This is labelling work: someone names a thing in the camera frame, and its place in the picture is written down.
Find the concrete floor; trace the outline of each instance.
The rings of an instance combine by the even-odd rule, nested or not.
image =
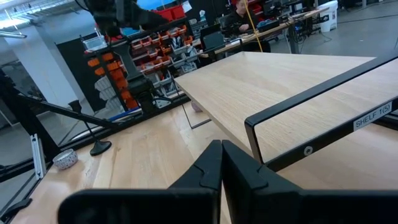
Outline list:
[[[338,14],[337,29],[323,35],[312,35],[299,48],[302,49],[302,54],[376,57],[394,49],[398,38],[397,23],[398,1],[384,1],[369,5],[366,9],[342,11]],[[273,52],[289,53],[285,40],[271,42],[271,47]],[[102,111],[96,116],[110,118],[115,114],[117,111]],[[77,120],[52,113],[40,119],[56,142],[70,139],[86,129],[82,122],[77,123]],[[32,157],[29,136],[21,127],[0,131],[0,142],[0,164],[13,164]],[[32,172],[28,172],[0,183],[0,211],[31,175]],[[14,203],[21,199],[21,195],[14,200]]]

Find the wooden table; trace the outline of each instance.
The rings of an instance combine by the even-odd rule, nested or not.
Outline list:
[[[290,19],[288,22],[283,22],[278,27],[269,29],[269,30],[267,30],[265,32],[256,31],[257,36],[259,38],[263,38],[263,37],[266,37],[268,35],[275,34],[276,32],[280,32],[280,31],[282,31],[282,30],[284,30],[286,28],[291,27],[292,25],[296,24],[298,21],[303,21],[303,20],[306,20],[306,19],[308,19],[310,17],[317,16],[319,13],[321,13],[323,11],[326,11],[328,9],[329,8],[316,9],[316,10],[313,10],[313,11],[310,11],[310,12],[304,12],[304,13],[301,13],[301,14],[294,15],[297,19],[295,19],[295,20]],[[246,43],[252,42],[252,41],[257,41],[257,37],[254,34],[242,35],[241,39],[242,39],[242,43],[243,44],[246,44]],[[216,50],[215,54],[220,54],[220,53],[223,53],[223,52],[226,52],[226,51],[229,51],[229,50],[233,50],[233,49],[238,48],[239,46],[240,46],[239,40],[237,40],[235,42],[227,44],[222,49]],[[298,53],[297,43],[295,43],[294,41],[290,41],[290,49],[292,50],[292,54],[297,54]],[[209,57],[209,55],[208,54],[200,54],[199,57],[207,58],[207,57]]]
[[[209,114],[214,123],[210,122],[192,130],[182,108],[178,107],[108,137],[106,140],[112,141],[113,146],[102,155],[91,157],[89,151],[93,147],[92,145],[80,149],[77,151],[79,161],[73,167],[64,171],[58,171],[54,166],[51,167],[31,195],[32,203],[21,210],[12,223],[56,223],[57,209],[62,200],[81,189],[167,188],[193,164],[193,161],[213,139],[232,140],[248,154],[251,154],[245,141],[232,134],[234,128],[239,131],[243,127],[243,120],[236,121],[239,116],[242,116],[242,113],[261,110],[265,104],[270,102],[270,99],[277,101],[284,96],[307,88],[311,83],[320,82],[327,77],[341,73],[344,69],[370,60],[370,58],[360,57],[325,57],[322,59],[323,67],[311,67],[308,65],[309,63],[313,65],[314,60],[321,61],[317,59],[317,56],[299,55],[298,57],[296,55],[287,58],[282,54],[264,55],[267,57],[266,62],[269,62],[270,65],[267,65],[267,69],[262,68],[263,72],[251,75],[251,72],[256,70],[251,63],[243,66],[231,65],[231,62],[239,57],[254,57],[258,58],[258,61],[264,62],[260,53],[242,53],[201,68],[194,72],[192,77],[185,80],[189,82],[192,78],[203,77],[203,79],[197,78],[198,85],[200,85],[204,80],[214,78],[215,82],[212,84],[212,88],[201,86],[202,92],[211,89],[206,97],[202,97],[200,100],[201,106],[212,104],[213,101],[218,101],[221,105],[227,103],[231,105],[228,109],[221,109],[220,104],[216,104],[215,108],[218,109],[210,110],[212,114]],[[213,66],[212,69],[215,69],[214,72],[208,69],[211,66]],[[236,87],[236,90],[230,89],[223,93],[226,83],[219,81],[227,74],[220,73],[220,71],[226,69],[234,70],[229,74],[228,81],[231,86]],[[383,72],[387,72],[385,75],[391,74],[387,68]],[[263,75],[270,75],[270,78],[261,82],[255,82],[249,78],[252,76],[258,78]],[[376,84],[383,83],[384,75],[380,74],[380,76],[381,79],[378,79]],[[178,78],[177,81],[183,83],[182,78]],[[284,82],[277,83],[271,78],[278,78]],[[194,92],[193,95],[196,98],[202,96],[200,90]],[[249,94],[244,100],[257,101],[258,105],[245,107],[245,102],[234,103],[242,92]],[[359,100],[364,103],[371,101],[374,97],[372,93],[365,93],[363,98],[369,98],[369,100],[362,98]],[[330,100],[332,105],[328,108],[334,106],[334,103],[338,103],[339,100],[339,98]],[[208,118],[205,113],[194,113],[189,104],[186,104],[185,107],[193,123],[199,123]],[[220,111],[225,116],[229,116],[231,126],[228,126],[228,129],[232,129],[226,129],[224,120],[214,119],[214,111]],[[285,140],[295,139],[295,136],[301,133],[303,130],[292,131]],[[397,143],[398,132],[371,124],[281,170],[278,174],[305,189],[398,189]],[[224,195],[221,199],[221,208],[221,223],[230,223]]]
[[[371,60],[368,57],[241,52],[176,79],[183,91],[241,148],[244,120]],[[398,60],[256,126],[264,162],[398,95]]]

